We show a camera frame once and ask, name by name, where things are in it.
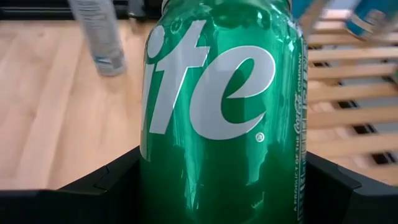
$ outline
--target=registered trademark symbol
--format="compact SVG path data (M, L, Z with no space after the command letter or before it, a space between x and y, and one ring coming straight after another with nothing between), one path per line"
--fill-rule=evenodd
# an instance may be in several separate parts
M256 141L257 141L257 142L263 142L263 140L264 140L265 138L266 138L266 137L265 137L264 133L257 133L257 134L256 134Z

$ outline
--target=green can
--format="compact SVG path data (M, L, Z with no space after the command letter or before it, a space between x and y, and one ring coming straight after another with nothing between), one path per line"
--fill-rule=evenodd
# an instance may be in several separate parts
M146 45L142 223L303 223L307 45L288 0L168 0Z

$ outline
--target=soda can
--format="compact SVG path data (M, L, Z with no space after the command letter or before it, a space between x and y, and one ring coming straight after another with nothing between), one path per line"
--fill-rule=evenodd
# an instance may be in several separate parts
M141 223L303 223L307 45L288 0L168 0L144 56Z
M292 15L300 23L305 37L313 27L330 0L293 0Z
M345 24L356 37L374 39L393 31L397 22L397 0L362 0Z
M69 0L86 37L97 71L115 76L125 71L123 48L112 1Z

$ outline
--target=can logo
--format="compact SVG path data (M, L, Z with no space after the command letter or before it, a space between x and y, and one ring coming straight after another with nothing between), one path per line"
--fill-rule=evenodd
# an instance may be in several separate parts
M165 134L174 110L178 94L188 69L203 67L210 47L197 47L206 21L193 21L177 46L155 64L145 64L144 89L142 92L142 123L144 129L149 88L154 72L163 72L149 132ZM165 31L157 26L147 44L147 56L155 57L164 43ZM230 123L221 111L223 94L234 72L247 59L254 61L249 78L227 98L249 98L264 92L275 76L275 60L263 48L244 45L229 49L205 68L190 101L190 122L201 136L212 140L226 140L246 134L264 117L265 111L243 123Z

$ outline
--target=wooden floor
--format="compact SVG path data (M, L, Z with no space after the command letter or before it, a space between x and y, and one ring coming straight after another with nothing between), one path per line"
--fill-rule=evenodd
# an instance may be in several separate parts
M331 21L317 25L317 33L308 40L310 44L357 44L357 39L341 33L339 15L326 15ZM0 189L57 189L139 144L142 56L151 27L145 24L132 32L128 21L120 22L128 70L109 78L97 74L76 23L0 22ZM396 40L393 34L385 41ZM341 57L349 61L398 57L398 49L371 49L366 54L362 50L310 51L310 62ZM360 116L362 119L352 121L355 117L352 114L326 113L336 110L329 101L398 95L398 91L387 85L372 86L372 90L380 91L364 95L360 89L363 86L343 89L330 86L330 80L339 76L387 75L395 69L395 65L312 68L308 150L372 178L398 184L398 177L391 178L398 171L395 166L391 170L372 168L363 172L358 165L369 167L367 157L356 154L372 152L374 147L358 143L350 125L374 117L369 118L369 113L365 113ZM382 121L398 120L392 113L384 114L387 118L383 116ZM382 150L398 146L398 134L374 140L383 138L387 143Z

